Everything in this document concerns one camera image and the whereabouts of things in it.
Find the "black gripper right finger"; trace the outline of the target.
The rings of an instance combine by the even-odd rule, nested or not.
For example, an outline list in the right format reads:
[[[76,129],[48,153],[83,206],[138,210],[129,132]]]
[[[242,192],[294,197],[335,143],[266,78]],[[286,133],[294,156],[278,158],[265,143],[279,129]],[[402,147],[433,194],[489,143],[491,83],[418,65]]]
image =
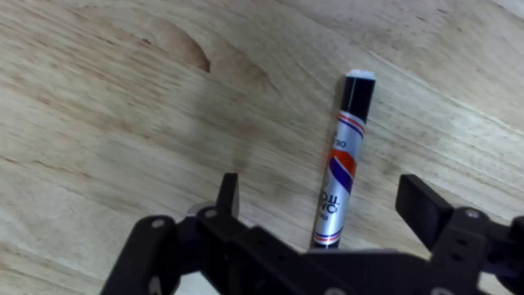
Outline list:
[[[481,274],[524,295],[524,217],[500,225],[477,209],[453,207],[414,174],[399,178],[394,209],[430,253],[423,295],[484,295]]]

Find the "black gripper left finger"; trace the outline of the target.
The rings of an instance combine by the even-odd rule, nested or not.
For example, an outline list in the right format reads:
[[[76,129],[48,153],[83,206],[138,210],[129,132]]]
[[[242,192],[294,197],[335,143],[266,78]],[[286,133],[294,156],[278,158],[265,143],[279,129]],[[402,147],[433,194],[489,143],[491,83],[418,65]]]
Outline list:
[[[227,240],[240,230],[237,176],[224,174],[217,199],[179,224],[166,215],[138,220],[101,295],[173,295],[179,279],[199,273],[214,291],[227,291]]]

